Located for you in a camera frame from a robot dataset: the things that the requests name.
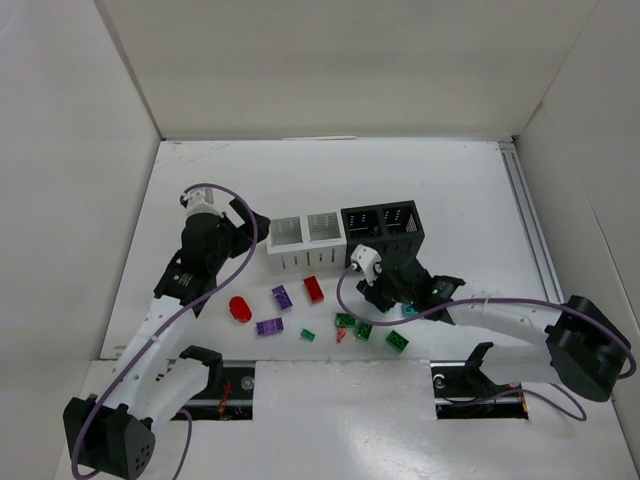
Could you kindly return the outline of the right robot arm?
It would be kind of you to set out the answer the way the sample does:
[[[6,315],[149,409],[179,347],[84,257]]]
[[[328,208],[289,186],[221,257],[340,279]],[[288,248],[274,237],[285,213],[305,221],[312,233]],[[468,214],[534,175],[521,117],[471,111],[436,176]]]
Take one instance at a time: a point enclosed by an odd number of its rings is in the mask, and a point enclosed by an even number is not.
[[[362,274],[356,288],[379,311],[409,305],[413,312],[400,324],[429,320],[514,339],[512,345],[480,342],[466,359],[437,367],[433,383],[440,395],[478,400],[532,382],[605,402],[618,381],[636,372],[630,342],[584,297],[551,303],[479,293],[461,278],[430,274],[415,259],[390,269],[378,256],[352,259],[346,270]]]

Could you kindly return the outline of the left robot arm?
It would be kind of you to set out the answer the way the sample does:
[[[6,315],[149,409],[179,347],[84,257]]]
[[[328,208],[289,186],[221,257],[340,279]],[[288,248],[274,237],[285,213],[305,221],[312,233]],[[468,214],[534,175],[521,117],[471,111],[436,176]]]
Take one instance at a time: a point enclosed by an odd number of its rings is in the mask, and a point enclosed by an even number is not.
[[[251,259],[270,221],[239,199],[235,225],[209,200],[183,198],[186,222],[181,246],[153,291],[149,311],[121,354],[109,385],[85,399],[74,397],[63,412],[72,473],[137,479],[148,467],[156,436],[197,394],[217,388],[220,353],[177,346],[210,296],[222,288],[217,275],[229,259]]]

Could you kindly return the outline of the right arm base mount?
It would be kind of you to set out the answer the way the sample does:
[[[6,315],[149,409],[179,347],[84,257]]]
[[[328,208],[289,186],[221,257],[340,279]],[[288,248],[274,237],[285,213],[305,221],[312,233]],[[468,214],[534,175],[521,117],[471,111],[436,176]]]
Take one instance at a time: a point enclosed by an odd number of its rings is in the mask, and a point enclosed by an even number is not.
[[[464,361],[431,364],[438,420],[529,419],[521,393],[489,400],[493,395],[513,389],[511,385],[493,383],[480,370],[484,357],[493,346],[492,342],[483,342]]]

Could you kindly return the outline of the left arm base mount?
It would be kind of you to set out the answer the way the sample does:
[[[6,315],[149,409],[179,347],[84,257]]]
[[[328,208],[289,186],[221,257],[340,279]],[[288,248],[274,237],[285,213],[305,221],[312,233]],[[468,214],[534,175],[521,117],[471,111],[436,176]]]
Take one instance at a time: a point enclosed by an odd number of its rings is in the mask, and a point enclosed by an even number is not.
[[[224,361],[221,353],[191,345],[179,359],[192,359],[208,368],[207,386],[185,405],[194,421],[253,419],[255,363]]]

